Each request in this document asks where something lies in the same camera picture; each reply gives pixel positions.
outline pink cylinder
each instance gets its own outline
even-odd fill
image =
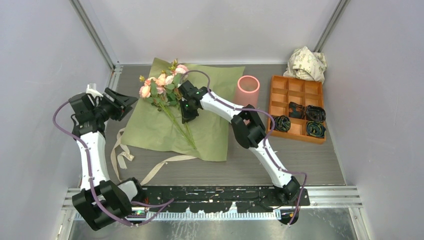
[[[258,107],[259,81],[254,76],[242,76],[237,82],[233,102],[243,107],[252,105]]]

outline cream ribbon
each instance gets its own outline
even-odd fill
[[[122,180],[120,179],[120,176],[119,176],[117,163],[119,164],[119,167],[121,169],[127,169],[127,164],[125,163],[124,158],[126,158],[130,161],[132,161],[134,159],[134,156],[131,155],[130,149],[128,148],[128,146],[121,144],[122,133],[124,131],[125,131],[125,127],[118,131],[118,134],[116,135],[116,143],[113,146],[112,152],[110,153],[110,160],[112,161],[113,170],[115,171],[116,177],[118,178],[118,180],[120,182],[122,182]],[[122,148],[123,152],[121,152],[117,156],[115,150],[118,146],[120,146]],[[190,159],[195,159],[195,158],[196,158],[195,156],[190,156],[190,155],[179,155],[179,156],[172,156],[170,158],[167,158],[167,159],[159,162],[158,164],[156,164],[156,166],[154,166],[154,168],[152,170],[150,170],[150,172],[143,179],[143,181],[141,181],[140,184],[142,186],[147,184],[159,172],[159,170],[162,168],[162,166],[165,165],[165,164],[168,164],[168,162],[178,162],[178,161],[190,160]]]

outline crumpled newspaper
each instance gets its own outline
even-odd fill
[[[326,69],[327,61],[324,53],[311,52],[308,47],[304,46],[294,50],[283,76],[323,83]]]

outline orange wooden box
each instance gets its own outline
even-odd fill
[[[314,105],[324,108],[323,84],[318,81],[305,81],[292,77],[272,76],[268,112],[274,116],[289,116],[289,103],[295,102],[303,106]],[[288,132],[272,131],[271,135],[286,139],[294,139],[315,144],[322,144],[327,137],[317,138],[306,135],[306,119],[290,117],[291,127]],[[267,131],[271,120],[268,118]]]

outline white wall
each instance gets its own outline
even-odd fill
[[[0,239],[54,239],[81,160],[52,116],[110,70],[67,0],[0,1],[0,29]],[[69,130],[70,115],[58,118]]]
[[[376,239],[424,239],[423,11],[351,1],[323,51],[331,138]]]
[[[287,62],[295,48],[313,49],[339,0],[84,2],[121,64],[151,64],[154,57],[270,64]]]

